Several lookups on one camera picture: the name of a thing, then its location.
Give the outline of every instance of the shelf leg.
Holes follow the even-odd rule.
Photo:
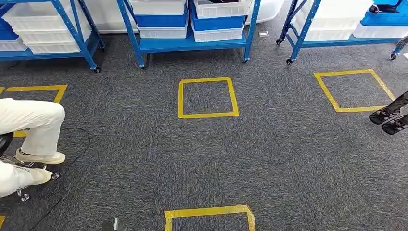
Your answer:
[[[405,38],[401,39],[397,44],[396,44],[396,48],[393,51],[393,54],[399,54],[401,52],[401,50],[408,44],[408,36],[406,36]]]
[[[307,19],[306,19],[306,22],[305,22],[305,25],[303,25],[302,32],[300,33],[299,38],[296,41],[295,46],[293,47],[293,52],[292,52],[292,55],[291,55],[291,58],[290,58],[290,60],[292,62],[294,62],[296,60],[297,55],[298,55],[300,49],[302,48],[303,41],[305,40],[306,34],[309,31],[310,25],[312,24],[312,19],[316,15],[316,11],[319,8],[320,2],[321,2],[321,0],[314,0],[314,2],[313,2],[312,9],[310,9],[309,15],[307,16]]]
[[[95,70],[98,66],[94,62],[91,53],[88,51],[87,45],[83,41],[83,38],[79,37],[79,34],[74,28],[74,25],[72,24],[71,20],[67,16],[63,6],[61,5],[59,0],[52,0],[52,4],[54,5],[55,9],[57,12],[60,14],[62,20],[64,21],[66,27],[68,28],[69,32],[71,32],[72,37],[74,37],[75,42],[77,42],[78,47],[81,50],[81,53],[83,54],[85,60],[88,62],[91,70]]]
[[[247,62],[249,60],[249,55],[251,54],[252,40],[254,38],[254,32],[256,28],[256,20],[258,19],[259,5],[261,0],[255,0],[254,11],[252,12],[251,25],[249,26],[248,38],[246,39],[245,53],[243,61]]]
[[[292,14],[294,13],[294,11],[296,9],[297,1],[298,0],[292,0],[288,15],[286,16],[285,24],[283,24],[283,29],[282,29],[282,32],[280,34],[281,36],[279,36],[279,39],[278,39],[278,40],[280,40],[280,42],[285,40],[285,36],[288,33],[289,24],[291,23]]]
[[[130,43],[132,45],[133,51],[135,52],[135,56],[136,56],[136,61],[139,64],[140,68],[145,67],[144,64],[144,60],[142,57],[142,53],[139,51],[139,44],[138,41],[136,40],[136,36],[135,33],[133,32],[133,27],[132,27],[132,23],[129,19],[129,16],[126,12],[126,7],[129,10],[130,14],[133,16],[133,19],[136,22],[136,19],[133,15],[133,10],[131,8],[131,6],[128,3],[128,0],[116,0],[117,4],[119,6],[119,10],[120,13],[122,14],[123,17],[123,21],[125,22],[125,26],[126,26],[126,30],[127,30],[127,34],[129,35],[129,39],[130,39]]]
[[[92,32],[95,33],[99,41],[99,49],[105,48],[105,43],[102,41],[101,34],[99,33],[99,30],[96,28],[95,22],[93,21],[89,13],[87,5],[85,4],[84,0],[78,0],[78,2],[81,5],[82,11],[84,12],[85,17],[87,18],[90,28],[92,29]]]

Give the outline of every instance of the yellow tape square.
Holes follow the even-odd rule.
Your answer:
[[[185,83],[202,83],[202,82],[217,82],[226,81],[228,85],[229,95],[231,97],[232,112],[218,112],[218,113],[199,113],[199,114],[184,114],[183,112],[183,88]],[[178,84],[178,117],[181,119],[194,119],[194,118],[214,118],[214,117],[228,117],[239,116],[237,99],[235,98],[234,87],[232,81],[228,77],[219,78],[196,78],[196,79],[182,79]]]
[[[378,82],[380,87],[387,93],[388,97],[393,101],[395,100],[395,96],[391,93],[391,91],[388,89],[388,87],[384,84],[384,82],[380,79],[377,73],[375,73],[374,70],[372,69],[367,69],[367,70],[356,70],[356,71],[339,71],[339,72],[324,72],[324,73],[314,73],[320,87],[322,88],[324,94],[326,97],[329,99],[330,103],[333,105],[333,108],[336,112],[366,112],[366,111],[376,111],[379,110],[383,106],[369,106],[369,107],[350,107],[350,108],[340,108],[339,105],[336,103],[334,100],[332,94],[330,94],[329,89],[327,89],[326,85],[323,83],[323,80],[321,79],[324,76],[344,76],[344,75],[354,75],[354,74],[364,74],[364,73],[370,73],[375,80]]]
[[[19,92],[19,91],[38,91],[38,90],[58,90],[53,102],[60,103],[61,98],[63,97],[67,84],[62,85],[44,85],[44,86],[29,86],[29,87],[10,87],[7,88],[6,92]],[[3,92],[4,88],[0,88],[0,94]],[[26,132],[24,131],[15,131],[14,137],[25,137]]]
[[[165,218],[166,218],[165,231],[172,231],[172,219],[173,218],[199,217],[199,216],[223,215],[223,214],[233,214],[233,213],[246,213],[248,217],[249,231],[255,231],[254,214],[251,212],[249,207],[246,205],[165,211]]]
[[[6,219],[5,216],[0,216],[0,229],[1,229],[1,226],[3,225],[4,219]]]

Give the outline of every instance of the shelving unit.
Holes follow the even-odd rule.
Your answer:
[[[101,71],[101,68],[96,65],[95,61],[93,60],[93,55],[97,48],[99,48],[101,52],[104,52],[105,44],[100,37],[99,31],[95,26],[95,23],[88,11],[88,8],[84,0],[77,0],[77,1],[79,5],[81,6],[81,9],[84,12],[87,18],[87,21],[92,29],[91,36],[86,41],[84,41],[82,37],[81,26],[80,26],[80,22],[78,19],[78,13],[75,7],[74,0],[70,0],[70,3],[71,3],[72,11],[74,14],[74,19],[75,19],[77,30],[75,29],[73,23],[67,16],[67,13],[65,12],[59,0],[0,0],[0,4],[27,3],[27,2],[51,2],[53,6],[55,7],[55,9],[57,10],[58,14],[61,16],[62,20],[64,21],[66,27],[68,28],[69,32],[71,33],[78,47],[80,48],[80,52],[76,52],[76,53],[33,54],[29,48],[27,48],[27,50],[25,51],[7,51],[7,52],[0,51],[0,61],[84,57],[85,60],[88,62],[90,69],[93,70],[95,73],[99,73]]]
[[[227,48],[245,48],[244,62],[249,60],[251,52],[252,38],[254,36],[256,20],[258,18],[259,4],[261,0],[254,0],[254,10],[251,18],[251,25],[247,37],[244,33],[241,39],[214,41],[214,42],[195,42],[194,34],[189,23],[187,28],[186,38],[140,38],[139,42],[133,32],[133,27],[128,17],[126,9],[133,16],[133,19],[137,23],[137,20],[133,14],[133,9],[127,0],[116,0],[122,14],[127,33],[129,35],[130,42],[136,55],[136,61],[140,68],[145,67],[143,60],[143,54],[149,53],[162,53],[172,51],[196,51],[196,50],[216,50]]]
[[[307,1],[308,0],[303,0],[303,2],[296,7],[298,0],[292,0],[285,24],[283,25],[282,33],[280,34],[281,36],[278,40],[276,40],[276,43],[279,45],[285,40],[285,38],[287,38],[293,48],[291,57],[286,60],[287,64],[292,64],[294,61],[296,61],[297,55],[302,48],[382,44],[399,41],[399,38],[355,38],[353,35],[350,36],[349,40],[344,41],[304,41],[322,0],[313,0],[313,6],[307,16],[305,25],[303,26],[302,31],[299,33],[291,24],[291,21]],[[289,29],[293,30],[293,33],[297,38],[296,42],[294,42],[293,38],[288,34]]]

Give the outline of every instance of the white plastic bin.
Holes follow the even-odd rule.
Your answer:
[[[194,0],[198,18],[220,18],[248,15],[250,0],[239,2],[211,3],[206,0]]]
[[[359,24],[353,35],[356,38],[403,38],[408,35],[408,26],[363,26]]]
[[[138,27],[143,39],[184,39],[187,36],[189,16],[184,27]]]
[[[85,41],[91,35],[91,31],[84,32]],[[34,54],[44,53],[76,53],[80,48],[76,42],[25,42]]]
[[[298,34],[302,32],[304,23],[300,20],[293,20],[293,26],[298,31]],[[348,40],[351,33],[355,30],[355,26],[342,29],[327,29],[327,28],[309,28],[304,41],[337,41]]]
[[[242,28],[222,29],[222,30],[205,30],[195,31],[194,25],[191,25],[194,32],[195,42],[211,42],[211,41],[223,41],[242,38]]]
[[[183,15],[186,0],[131,0],[134,14]]]
[[[69,19],[76,28],[71,5],[64,3],[63,6]],[[77,6],[76,11],[78,12],[81,24],[88,24],[81,8]],[[2,18],[12,26],[14,31],[68,30],[51,2],[18,3]]]
[[[303,25],[306,22],[307,15],[305,15],[302,10],[300,10],[292,20],[298,21],[299,25]],[[350,30],[356,28],[360,23],[361,17],[357,18],[313,18],[312,24],[309,30]]]
[[[0,51],[25,51],[27,46],[24,45],[20,37],[14,41],[0,41]]]
[[[314,18],[362,19],[373,3],[373,0],[322,0]],[[301,8],[306,16],[309,14],[312,5],[313,0],[308,0]]]
[[[53,30],[53,31],[16,31],[24,43],[61,43],[61,42],[75,42],[74,37],[68,30]],[[84,41],[89,38],[91,31],[83,30],[82,36]]]

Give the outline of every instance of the white shoe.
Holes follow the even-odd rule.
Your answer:
[[[14,170],[18,174],[19,189],[30,185],[44,184],[50,181],[51,173],[39,168],[26,168],[14,165]]]
[[[57,165],[65,161],[65,155],[60,152],[50,156],[28,155],[21,151],[21,148],[15,151],[15,158],[23,162],[40,162],[48,165]]]

